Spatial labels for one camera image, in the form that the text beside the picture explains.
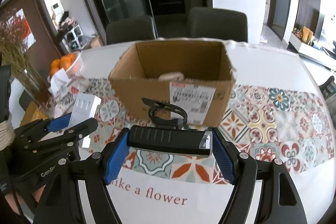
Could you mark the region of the person left hand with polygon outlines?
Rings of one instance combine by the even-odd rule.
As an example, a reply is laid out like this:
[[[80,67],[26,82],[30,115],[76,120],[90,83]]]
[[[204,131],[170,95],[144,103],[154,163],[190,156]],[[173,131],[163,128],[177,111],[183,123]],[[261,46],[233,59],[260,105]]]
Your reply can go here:
[[[33,205],[36,205],[40,201],[44,189],[45,186],[42,186],[33,193],[28,194],[26,199],[21,197],[18,192],[15,193],[15,196],[13,195],[13,193],[8,193],[5,195],[5,200],[7,201],[13,212],[15,212],[17,215],[21,215],[19,207],[21,207],[23,204],[28,206],[32,200],[34,200]]]

